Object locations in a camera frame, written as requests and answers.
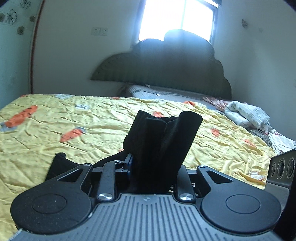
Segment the black pants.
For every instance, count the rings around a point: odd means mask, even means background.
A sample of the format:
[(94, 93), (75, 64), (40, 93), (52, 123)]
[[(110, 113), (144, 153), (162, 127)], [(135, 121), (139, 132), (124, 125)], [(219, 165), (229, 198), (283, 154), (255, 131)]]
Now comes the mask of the black pants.
[(177, 179), (203, 118), (183, 111), (179, 116), (158, 118), (139, 111), (123, 141), (123, 150), (94, 164), (103, 167), (112, 160), (133, 155), (130, 183), (122, 192), (163, 194)]

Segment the white patterned bundled cloth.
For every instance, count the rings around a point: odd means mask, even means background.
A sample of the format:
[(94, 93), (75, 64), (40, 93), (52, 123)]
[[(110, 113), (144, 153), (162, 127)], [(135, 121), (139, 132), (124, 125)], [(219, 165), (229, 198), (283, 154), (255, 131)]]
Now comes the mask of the white patterned bundled cloth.
[(236, 125), (268, 132), (271, 128), (270, 116), (261, 108), (239, 101), (227, 104), (225, 115)]

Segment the yellow floral bedspread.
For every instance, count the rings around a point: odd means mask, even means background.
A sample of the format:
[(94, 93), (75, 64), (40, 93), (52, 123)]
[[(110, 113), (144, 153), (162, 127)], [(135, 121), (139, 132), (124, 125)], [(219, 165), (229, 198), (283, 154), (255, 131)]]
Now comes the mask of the yellow floral bedspread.
[(182, 111), (203, 118), (184, 165), (210, 166), (257, 188), (265, 185), (274, 150), (262, 139), (222, 114), (192, 101), (24, 95), (1, 109), (1, 240), (16, 227), (10, 215), (13, 199), (45, 180), (56, 153), (78, 164), (96, 163), (122, 151), (125, 136), (139, 110), (156, 117)]

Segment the grey striped pillow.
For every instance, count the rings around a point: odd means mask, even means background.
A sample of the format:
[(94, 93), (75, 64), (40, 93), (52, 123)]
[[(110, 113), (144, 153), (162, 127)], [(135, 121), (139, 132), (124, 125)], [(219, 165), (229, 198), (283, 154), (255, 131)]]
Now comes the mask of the grey striped pillow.
[(172, 88), (163, 88), (156, 86), (143, 85), (128, 85), (125, 88), (124, 94), (128, 97), (135, 97), (139, 99), (164, 99), (171, 101), (204, 101), (205, 98), (220, 99), (219, 97), (205, 95), (202, 93), (190, 92), (185, 90), (178, 90)]

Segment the dark scalloped headboard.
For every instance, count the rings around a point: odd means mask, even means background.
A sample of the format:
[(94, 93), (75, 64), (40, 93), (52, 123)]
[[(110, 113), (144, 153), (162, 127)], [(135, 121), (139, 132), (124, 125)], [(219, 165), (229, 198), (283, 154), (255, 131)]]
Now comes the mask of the dark scalloped headboard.
[(93, 81), (124, 82), (232, 98), (222, 63), (213, 46), (184, 30), (170, 30), (164, 40), (146, 39), (129, 52), (104, 59), (91, 75)]

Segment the bright window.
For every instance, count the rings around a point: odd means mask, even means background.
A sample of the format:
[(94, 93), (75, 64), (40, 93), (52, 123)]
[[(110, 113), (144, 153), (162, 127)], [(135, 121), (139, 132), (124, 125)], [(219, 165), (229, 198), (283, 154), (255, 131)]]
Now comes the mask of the bright window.
[(211, 44), (222, 1), (140, 1), (132, 46), (146, 39), (163, 41), (170, 30), (193, 33)]

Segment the glass floral wardrobe door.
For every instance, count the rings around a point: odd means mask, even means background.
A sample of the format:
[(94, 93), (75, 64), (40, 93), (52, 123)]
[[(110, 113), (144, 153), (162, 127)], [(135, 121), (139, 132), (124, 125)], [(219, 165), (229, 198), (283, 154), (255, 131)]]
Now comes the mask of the glass floral wardrobe door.
[(29, 69), (42, 1), (1, 1), (1, 108), (30, 92)]

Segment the white wall socket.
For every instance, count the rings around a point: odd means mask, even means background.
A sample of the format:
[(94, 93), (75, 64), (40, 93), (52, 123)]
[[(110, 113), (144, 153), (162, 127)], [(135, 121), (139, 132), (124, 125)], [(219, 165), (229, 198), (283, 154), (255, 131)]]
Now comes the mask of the white wall socket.
[(91, 30), (91, 35), (93, 36), (99, 36), (100, 35), (100, 27), (93, 27)]
[(108, 28), (101, 28), (100, 29), (100, 35), (101, 36), (107, 36), (108, 35)]

